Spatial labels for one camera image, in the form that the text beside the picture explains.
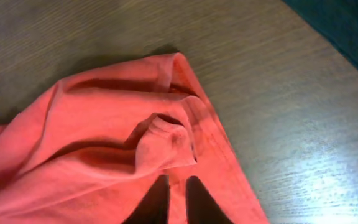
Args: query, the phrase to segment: dark green cloth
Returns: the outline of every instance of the dark green cloth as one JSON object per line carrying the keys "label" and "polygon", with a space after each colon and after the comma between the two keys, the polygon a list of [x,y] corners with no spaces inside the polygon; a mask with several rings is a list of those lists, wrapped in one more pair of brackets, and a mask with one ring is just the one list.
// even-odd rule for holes
{"label": "dark green cloth", "polygon": [[358,69],[358,0],[283,0]]}

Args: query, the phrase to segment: crumpled red garment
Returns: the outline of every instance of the crumpled red garment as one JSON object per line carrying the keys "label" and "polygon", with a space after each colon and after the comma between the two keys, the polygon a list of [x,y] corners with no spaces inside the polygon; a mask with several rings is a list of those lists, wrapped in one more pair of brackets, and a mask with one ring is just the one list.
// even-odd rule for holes
{"label": "crumpled red garment", "polygon": [[191,175],[234,223],[268,223],[180,53],[64,78],[0,126],[0,223],[121,223],[161,174],[169,223]]}

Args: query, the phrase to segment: wood grain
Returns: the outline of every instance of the wood grain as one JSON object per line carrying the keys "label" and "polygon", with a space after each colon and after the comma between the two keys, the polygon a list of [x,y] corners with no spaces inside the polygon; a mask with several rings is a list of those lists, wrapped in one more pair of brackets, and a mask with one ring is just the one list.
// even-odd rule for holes
{"label": "wood grain", "polygon": [[59,78],[172,47],[272,223],[358,223],[358,71],[277,0],[0,0],[0,123]]}

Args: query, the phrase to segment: brown wooden floor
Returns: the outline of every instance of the brown wooden floor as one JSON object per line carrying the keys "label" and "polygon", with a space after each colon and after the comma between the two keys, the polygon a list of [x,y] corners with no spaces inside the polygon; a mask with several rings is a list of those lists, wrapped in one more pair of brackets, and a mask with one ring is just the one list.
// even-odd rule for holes
{"label": "brown wooden floor", "polygon": [[358,71],[278,0],[0,0],[0,122],[61,77],[174,48],[272,223],[358,223]]}

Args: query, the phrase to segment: red fabric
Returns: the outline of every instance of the red fabric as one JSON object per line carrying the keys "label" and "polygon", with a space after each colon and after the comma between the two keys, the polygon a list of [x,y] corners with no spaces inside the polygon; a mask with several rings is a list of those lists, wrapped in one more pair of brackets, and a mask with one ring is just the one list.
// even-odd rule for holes
{"label": "red fabric", "polygon": [[268,223],[182,54],[64,78],[0,126],[0,223],[120,223],[160,174],[169,223],[191,175],[234,223]]}

